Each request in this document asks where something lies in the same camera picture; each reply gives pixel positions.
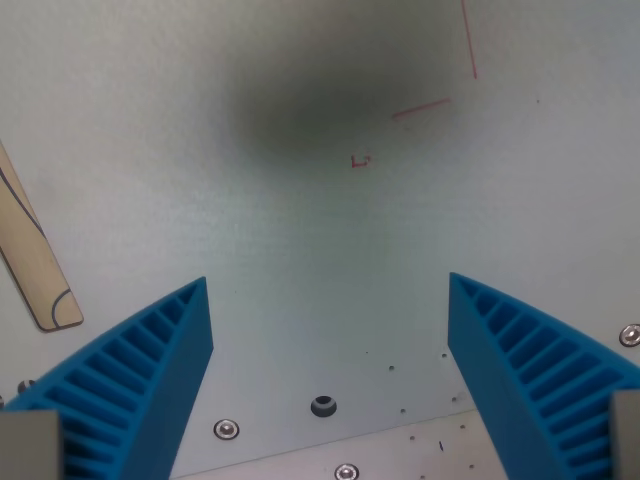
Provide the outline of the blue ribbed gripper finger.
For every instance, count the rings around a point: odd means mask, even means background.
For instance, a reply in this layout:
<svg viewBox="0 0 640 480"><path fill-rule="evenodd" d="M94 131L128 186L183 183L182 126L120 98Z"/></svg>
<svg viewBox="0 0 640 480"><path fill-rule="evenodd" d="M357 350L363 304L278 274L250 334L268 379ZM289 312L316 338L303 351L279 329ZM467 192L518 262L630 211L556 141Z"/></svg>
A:
<svg viewBox="0 0 640 480"><path fill-rule="evenodd" d="M636 365L478 281L449 277L448 347L510 479L611 479L609 405Z"/></svg>
<svg viewBox="0 0 640 480"><path fill-rule="evenodd" d="M167 479L213 351L200 277L76 351L5 409L59 415L66 479Z"/></svg>

